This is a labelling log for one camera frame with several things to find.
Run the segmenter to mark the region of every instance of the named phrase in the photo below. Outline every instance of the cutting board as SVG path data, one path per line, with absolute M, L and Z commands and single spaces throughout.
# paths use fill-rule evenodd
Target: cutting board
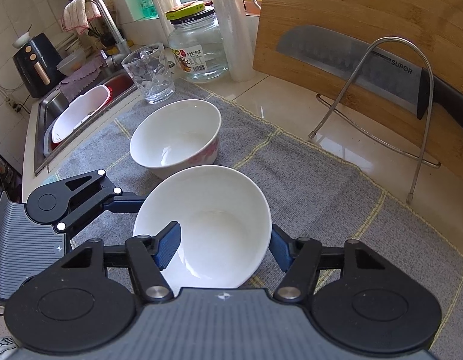
M 335 99 L 345 81 L 275 51 L 290 28 L 314 24 L 372 43 L 396 35 L 411 40 L 434 73 L 463 93 L 463 0 L 263 0 L 254 68 Z M 401 44 L 383 48 L 423 66 Z M 342 103 L 410 140 L 422 144 L 425 117 L 415 115 L 352 85 Z M 427 152 L 463 178 L 463 128 L 434 105 Z

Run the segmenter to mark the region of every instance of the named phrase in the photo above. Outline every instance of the yellow-green lid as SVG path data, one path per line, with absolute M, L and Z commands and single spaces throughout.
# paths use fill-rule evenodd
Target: yellow-green lid
M 194 15 L 198 12 L 205 10 L 205 3 L 203 1 L 190 1 L 189 3 L 178 5 L 175 8 L 165 12 L 168 20 L 178 20 L 185 16 Z

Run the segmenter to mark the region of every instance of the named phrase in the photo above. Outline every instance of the cleaver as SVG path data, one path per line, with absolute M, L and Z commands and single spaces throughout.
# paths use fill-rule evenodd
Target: cleaver
M 276 51 L 348 80 L 369 44 L 314 25 L 294 27 L 281 36 Z M 434 76 L 433 101 L 446 109 L 463 128 L 463 94 Z M 364 62 L 355 84 L 423 118 L 430 93 L 425 68 L 388 51 L 374 49 Z

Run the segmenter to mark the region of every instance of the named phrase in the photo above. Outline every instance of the stainless steel sink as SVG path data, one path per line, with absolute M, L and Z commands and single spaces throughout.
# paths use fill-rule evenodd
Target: stainless steel sink
M 129 75 L 121 70 L 116 73 L 103 78 L 102 76 L 94 81 L 91 85 L 84 89 L 84 92 L 97 85 L 107 85 L 112 88 L 113 100 L 103 107 L 99 112 L 86 120 L 76 130 L 73 131 L 67 138 L 65 138 L 57 147 L 51 146 L 50 151 L 45 153 L 45 140 L 50 139 L 45 136 L 51 124 L 60 116 L 65 109 L 68 108 L 69 102 L 65 95 L 60 90 L 55 90 L 45 97 L 39 104 L 37 130 L 35 134 L 35 174 L 37 175 L 41 169 L 47 166 L 65 147 L 67 147 L 81 132 L 83 132 L 89 125 L 96 121 L 100 116 L 107 112 L 114 105 L 119 103 L 122 99 L 127 97 L 130 93 L 136 90 L 136 86 L 130 79 Z

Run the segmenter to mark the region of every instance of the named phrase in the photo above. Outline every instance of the gray tablecloth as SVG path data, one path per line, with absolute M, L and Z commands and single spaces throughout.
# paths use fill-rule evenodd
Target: gray tablecloth
M 463 359 L 463 255 L 357 166 L 199 86 L 179 79 L 176 93 L 165 102 L 137 103 L 82 143 L 55 178 L 103 168 L 124 191 L 148 194 L 160 180 L 132 160 L 130 139 L 153 111 L 182 99 L 204 99 L 218 107 L 223 125 L 216 164 L 238 169 L 257 183 L 273 223 L 292 237 L 312 237 L 326 246 L 360 239 L 382 254 L 438 298 L 443 323 L 432 352 L 441 360 Z M 74 238 L 74 245 L 96 237 L 106 244 L 123 243 L 132 235 L 135 217 L 106 212 Z M 333 271 L 323 274 L 318 287 L 338 276 Z M 130 286 L 126 270 L 115 270 L 111 277 Z M 268 253 L 247 285 L 274 290 L 282 277 Z

